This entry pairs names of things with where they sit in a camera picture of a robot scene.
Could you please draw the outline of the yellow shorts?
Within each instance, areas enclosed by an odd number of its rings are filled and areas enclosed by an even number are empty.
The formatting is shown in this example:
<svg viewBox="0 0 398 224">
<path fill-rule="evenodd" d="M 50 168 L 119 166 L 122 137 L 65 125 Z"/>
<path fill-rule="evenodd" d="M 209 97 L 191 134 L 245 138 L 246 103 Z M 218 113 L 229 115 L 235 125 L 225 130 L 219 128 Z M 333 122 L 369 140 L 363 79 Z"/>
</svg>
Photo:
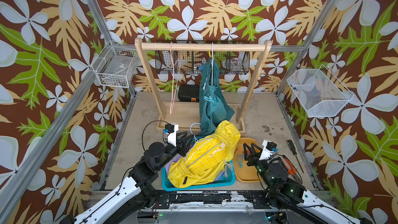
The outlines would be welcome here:
<svg viewBox="0 0 398 224">
<path fill-rule="evenodd" d="M 221 122 L 213 134 L 198 140 L 184 157 L 171 163 L 167 179 L 176 188 L 214 182 L 233 159 L 239 139 L 233 123 Z"/>
</svg>

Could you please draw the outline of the purple shorts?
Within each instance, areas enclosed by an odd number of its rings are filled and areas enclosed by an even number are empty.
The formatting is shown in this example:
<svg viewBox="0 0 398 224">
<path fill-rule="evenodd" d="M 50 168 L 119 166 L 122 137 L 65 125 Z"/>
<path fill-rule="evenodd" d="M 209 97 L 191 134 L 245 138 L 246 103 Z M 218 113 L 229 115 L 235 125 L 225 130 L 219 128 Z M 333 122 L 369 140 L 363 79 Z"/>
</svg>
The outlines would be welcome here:
<svg viewBox="0 0 398 224">
<path fill-rule="evenodd" d="M 165 168 L 165 172 L 166 172 L 167 175 L 169 174 L 169 170 L 170 170 L 171 165 L 173 163 L 178 162 L 181 158 L 182 158 L 182 156 L 180 154 L 177 154 L 170 162 L 168 162 L 166 164 L 166 166 L 164 168 Z"/>
</svg>

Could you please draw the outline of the pink wire hanger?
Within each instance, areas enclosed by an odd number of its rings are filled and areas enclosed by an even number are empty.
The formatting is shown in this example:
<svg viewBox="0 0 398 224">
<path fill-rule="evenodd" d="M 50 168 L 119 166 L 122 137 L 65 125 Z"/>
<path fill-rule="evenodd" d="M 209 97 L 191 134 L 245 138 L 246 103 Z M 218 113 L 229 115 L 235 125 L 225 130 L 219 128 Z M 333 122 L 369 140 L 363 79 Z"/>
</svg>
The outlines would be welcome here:
<svg viewBox="0 0 398 224">
<path fill-rule="evenodd" d="M 171 106 L 170 106 L 170 115 L 173 113 L 174 109 L 174 104 L 176 100 L 176 94 L 177 94 L 177 86 L 178 86 L 178 79 L 175 78 L 175 67 L 178 65 L 178 72 L 177 74 L 180 74 L 181 67 L 182 67 L 182 61 L 183 61 L 183 56 L 177 51 L 177 58 L 174 60 L 174 53 L 173 53 L 173 43 L 170 43 L 170 56 L 171 56 L 171 62 L 172 62 L 172 95 L 171 95 Z"/>
</svg>

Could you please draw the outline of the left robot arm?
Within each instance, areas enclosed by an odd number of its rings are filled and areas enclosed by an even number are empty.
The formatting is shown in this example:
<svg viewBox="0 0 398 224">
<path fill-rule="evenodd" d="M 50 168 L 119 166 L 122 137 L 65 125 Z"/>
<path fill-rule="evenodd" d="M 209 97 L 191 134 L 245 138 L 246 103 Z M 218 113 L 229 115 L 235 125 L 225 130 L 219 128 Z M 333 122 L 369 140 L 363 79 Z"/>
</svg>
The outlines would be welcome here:
<svg viewBox="0 0 398 224">
<path fill-rule="evenodd" d="M 158 192 L 152 183 L 176 155 L 185 156 L 193 135 L 181 132 L 175 143 L 152 143 L 122 182 L 97 204 L 77 215 L 66 216 L 62 224 L 119 224 L 130 214 L 155 203 Z"/>
</svg>

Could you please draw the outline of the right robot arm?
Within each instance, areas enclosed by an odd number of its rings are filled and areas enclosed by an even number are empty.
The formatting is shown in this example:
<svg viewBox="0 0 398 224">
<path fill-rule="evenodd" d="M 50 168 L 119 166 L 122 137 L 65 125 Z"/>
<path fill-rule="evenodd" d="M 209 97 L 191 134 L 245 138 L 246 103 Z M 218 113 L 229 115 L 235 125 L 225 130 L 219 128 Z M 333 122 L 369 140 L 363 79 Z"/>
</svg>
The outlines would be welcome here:
<svg viewBox="0 0 398 224">
<path fill-rule="evenodd" d="M 265 141 L 265 147 L 243 144 L 244 160 L 256 169 L 264 182 L 265 205 L 291 210 L 314 224 L 370 224 L 366 218 L 356 218 L 324 202 L 302 184 L 291 178 L 288 159 L 277 154 L 274 143 Z"/>
</svg>

